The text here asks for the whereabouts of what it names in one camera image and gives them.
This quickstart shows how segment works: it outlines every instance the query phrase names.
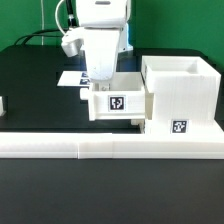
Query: black and white tag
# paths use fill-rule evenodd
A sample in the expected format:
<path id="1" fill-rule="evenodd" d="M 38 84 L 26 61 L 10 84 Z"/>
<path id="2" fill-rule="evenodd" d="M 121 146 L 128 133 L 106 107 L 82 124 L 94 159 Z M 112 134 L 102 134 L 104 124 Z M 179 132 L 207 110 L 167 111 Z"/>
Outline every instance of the black and white tag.
<path id="1" fill-rule="evenodd" d="M 109 96 L 109 111 L 122 112 L 126 110 L 125 96 Z"/>
<path id="2" fill-rule="evenodd" d="M 171 133 L 187 133 L 189 126 L 189 120 L 172 120 Z"/>

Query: white robot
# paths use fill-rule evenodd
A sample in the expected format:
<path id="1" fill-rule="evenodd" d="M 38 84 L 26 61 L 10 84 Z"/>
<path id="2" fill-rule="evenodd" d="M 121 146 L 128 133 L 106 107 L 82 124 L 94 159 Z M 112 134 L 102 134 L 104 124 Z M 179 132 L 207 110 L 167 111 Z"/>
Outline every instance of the white robot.
<path id="1" fill-rule="evenodd" d="M 64 33 L 62 47 L 70 57 L 84 43 L 91 84 L 81 99 L 90 120 L 130 119 L 147 134 L 220 132 L 220 74 L 203 59 L 143 56 L 141 72 L 116 73 L 118 53 L 129 47 L 131 1 L 76 0 L 76 12 L 80 27 Z"/>

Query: cable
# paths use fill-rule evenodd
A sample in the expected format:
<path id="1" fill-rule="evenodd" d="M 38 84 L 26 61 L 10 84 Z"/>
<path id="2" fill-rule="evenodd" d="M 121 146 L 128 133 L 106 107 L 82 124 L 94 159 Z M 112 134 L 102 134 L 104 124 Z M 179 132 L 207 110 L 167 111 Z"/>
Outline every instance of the cable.
<path id="1" fill-rule="evenodd" d="M 31 34 L 31 35 L 25 35 L 25 36 L 22 36 L 22 37 L 20 37 L 20 38 L 18 38 L 17 40 L 16 40 L 16 42 L 14 43 L 14 45 L 17 45 L 17 43 L 20 41 L 20 40 L 22 40 L 22 39 L 24 39 L 24 38 L 26 38 L 26 37 L 62 37 L 62 36 L 58 36 L 58 35 L 44 35 L 44 34 Z"/>
<path id="2" fill-rule="evenodd" d="M 22 45 L 25 45 L 31 38 L 32 35 L 35 34 L 43 34 L 43 33 L 51 33 L 51 32 L 59 32 L 59 29 L 45 29 L 45 30 L 38 30 L 30 35 L 27 35 L 27 38 L 21 43 Z"/>
<path id="3" fill-rule="evenodd" d="M 44 18 L 44 0 L 40 0 L 40 4 L 41 4 L 41 20 L 42 20 L 42 30 L 45 29 L 44 25 L 45 25 L 45 18 Z"/>
<path id="4" fill-rule="evenodd" d="M 69 27 L 77 26 L 75 18 L 74 18 L 71 0 L 66 0 L 66 6 L 67 6 L 67 12 L 68 12 L 68 26 Z"/>
<path id="5" fill-rule="evenodd" d="M 35 37 L 35 36 L 44 36 L 44 37 L 62 37 L 62 36 L 58 36 L 58 35 L 44 35 L 44 33 L 50 33 L 50 32 L 59 32 L 60 30 L 58 29 L 46 29 L 46 30 L 39 30 L 39 31 L 36 31 L 35 33 L 32 33 L 32 34 L 29 34 L 29 35 L 24 35 L 20 38 L 18 38 L 14 45 L 17 45 L 17 43 L 24 39 L 25 40 L 21 43 L 22 45 L 25 45 L 32 37 Z"/>
<path id="6" fill-rule="evenodd" d="M 64 30 L 62 29 L 61 25 L 60 25 L 60 22 L 59 22 L 59 18 L 58 18 L 58 11 L 59 11 L 59 8 L 60 6 L 62 5 L 62 3 L 64 2 L 65 0 L 61 0 L 57 7 L 56 7 L 56 10 L 55 10 L 55 21 L 56 21 L 56 24 L 58 26 L 58 29 L 62 32 L 63 35 L 65 35 L 65 32 Z"/>

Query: white platform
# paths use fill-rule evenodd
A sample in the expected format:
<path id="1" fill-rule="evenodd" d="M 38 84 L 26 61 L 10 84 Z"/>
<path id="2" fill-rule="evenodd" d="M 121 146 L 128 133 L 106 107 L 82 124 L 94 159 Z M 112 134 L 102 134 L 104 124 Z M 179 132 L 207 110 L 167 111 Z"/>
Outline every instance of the white platform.
<path id="1" fill-rule="evenodd" d="M 0 133 L 0 158 L 224 159 L 224 134 Z"/>

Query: white box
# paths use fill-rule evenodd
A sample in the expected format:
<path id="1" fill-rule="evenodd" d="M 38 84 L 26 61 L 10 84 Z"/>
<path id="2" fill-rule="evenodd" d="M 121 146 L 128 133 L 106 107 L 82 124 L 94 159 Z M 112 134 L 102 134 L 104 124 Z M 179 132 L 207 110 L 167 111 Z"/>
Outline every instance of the white box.
<path id="1" fill-rule="evenodd" d="M 221 75 L 208 63 L 200 57 L 144 56 L 142 74 L 154 95 L 148 133 L 211 133 Z"/>
<path id="2" fill-rule="evenodd" d="M 89 119 L 145 119 L 145 88 L 139 72 L 115 73 L 110 91 L 91 83 Z"/>

